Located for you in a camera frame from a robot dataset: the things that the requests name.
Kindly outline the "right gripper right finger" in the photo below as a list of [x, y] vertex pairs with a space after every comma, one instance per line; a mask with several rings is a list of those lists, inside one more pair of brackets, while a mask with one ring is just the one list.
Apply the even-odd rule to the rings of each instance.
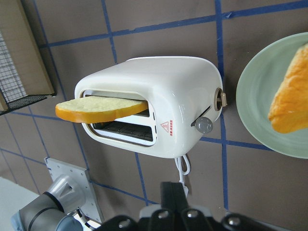
[[188, 188], [182, 183], [172, 183], [174, 195], [174, 230], [186, 231], [187, 230], [187, 209], [189, 208], [187, 202]]

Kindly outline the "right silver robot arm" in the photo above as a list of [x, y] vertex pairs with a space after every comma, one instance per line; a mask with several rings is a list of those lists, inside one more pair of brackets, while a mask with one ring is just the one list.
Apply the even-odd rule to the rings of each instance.
[[[140, 218], [150, 218], [156, 211], [158, 218], [170, 212], [180, 214], [189, 207], [186, 192], [181, 183], [162, 183], [161, 204], [143, 208]], [[96, 194], [85, 173], [59, 175], [47, 191], [16, 212], [11, 222], [16, 231], [80, 231], [82, 225], [74, 219], [74, 213], [103, 223]]]

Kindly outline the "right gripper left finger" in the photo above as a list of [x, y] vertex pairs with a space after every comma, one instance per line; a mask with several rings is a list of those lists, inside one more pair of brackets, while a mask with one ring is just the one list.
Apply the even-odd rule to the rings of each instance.
[[172, 213], [172, 229], [171, 231], [178, 230], [178, 220], [179, 214], [177, 210], [177, 203], [176, 203], [176, 189], [178, 183], [174, 182], [162, 182], [161, 183], [161, 207], [170, 210]]

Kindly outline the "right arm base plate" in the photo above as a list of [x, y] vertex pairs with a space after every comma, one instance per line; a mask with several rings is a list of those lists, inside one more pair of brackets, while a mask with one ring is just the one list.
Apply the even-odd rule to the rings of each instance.
[[57, 199], [64, 212], [79, 210], [90, 220], [102, 224], [103, 214], [88, 170], [51, 157], [45, 158], [45, 163], [53, 181], [47, 192]]

